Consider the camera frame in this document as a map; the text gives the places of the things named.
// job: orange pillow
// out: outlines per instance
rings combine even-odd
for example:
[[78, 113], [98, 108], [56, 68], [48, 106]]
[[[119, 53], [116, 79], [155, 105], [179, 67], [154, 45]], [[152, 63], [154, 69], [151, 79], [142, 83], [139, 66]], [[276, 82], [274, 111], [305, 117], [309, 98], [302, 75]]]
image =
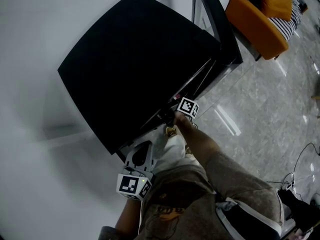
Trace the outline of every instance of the orange pillow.
[[292, 0], [261, 0], [261, 12], [268, 18], [291, 20]]

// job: brown t-shirt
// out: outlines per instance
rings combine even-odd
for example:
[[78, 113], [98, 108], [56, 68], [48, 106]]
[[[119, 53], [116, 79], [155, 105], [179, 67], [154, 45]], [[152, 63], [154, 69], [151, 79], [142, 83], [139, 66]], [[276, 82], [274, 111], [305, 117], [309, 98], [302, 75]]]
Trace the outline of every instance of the brown t-shirt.
[[[222, 152], [212, 155], [205, 168], [179, 166], [156, 175], [142, 202], [136, 240], [232, 240], [216, 215], [217, 195], [242, 201], [283, 225], [283, 207], [276, 191], [251, 175]], [[121, 240], [114, 228], [102, 228], [99, 240]]]

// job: striped blanket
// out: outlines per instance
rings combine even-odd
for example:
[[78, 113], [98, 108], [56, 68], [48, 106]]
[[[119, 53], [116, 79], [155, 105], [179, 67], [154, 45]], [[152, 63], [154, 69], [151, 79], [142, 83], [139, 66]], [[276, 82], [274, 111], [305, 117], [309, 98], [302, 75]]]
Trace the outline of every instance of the striped blanket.
[[290, 21], [286, 21], [281, 18], [268, 18], [268, 19], [283, 35], [284, 39], [288, 41], [292, 36], [293, 32], [297, 29], [297, 26], [300, 24], [301, 16], [302, 16], [302, 12], [299, 6], [295, 5], [292, 2], [292, 14], [291, 14]]

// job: gray marble floor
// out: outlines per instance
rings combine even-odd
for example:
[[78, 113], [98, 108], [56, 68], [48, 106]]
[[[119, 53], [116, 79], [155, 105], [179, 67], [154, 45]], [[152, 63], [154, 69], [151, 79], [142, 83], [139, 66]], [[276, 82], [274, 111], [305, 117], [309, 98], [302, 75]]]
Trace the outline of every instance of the gray marble floor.
[[[320, 34], [315, 29], [320, 3], [306, 3], [309, 9], [289, 40], [288, 51], [277, 60], [262, 58], [255, 62], [239, 42], [243, 63], [197, 100], [200, 110], [195, 123], [199, 129], [228, 156], [266, 181], [282, 182], [293, 172], [300, 152], [309, 142], [319, 151], [320, 103], [311, 96], [320, 95], [320, 75], [314, 66], [320, 69]], [[159, 153], [166, 142], [162, 128], [138, 142], [143, 140], [157, 141]], [[303, 152], [295, 180], [294, 190], [304, 201], [320, 193], [320, 156], [312, 146]]]

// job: orange sofa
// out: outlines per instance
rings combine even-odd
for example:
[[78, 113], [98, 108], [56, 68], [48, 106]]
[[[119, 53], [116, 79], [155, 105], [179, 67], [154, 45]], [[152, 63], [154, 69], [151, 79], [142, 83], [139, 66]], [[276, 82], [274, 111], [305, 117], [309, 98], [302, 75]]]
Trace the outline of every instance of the orange sofa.
[[231, 24], [250, 41], [265, 60], [277, 57], [289, 48], [283, 35], [250, 1], [230, 0], [225, 12]]

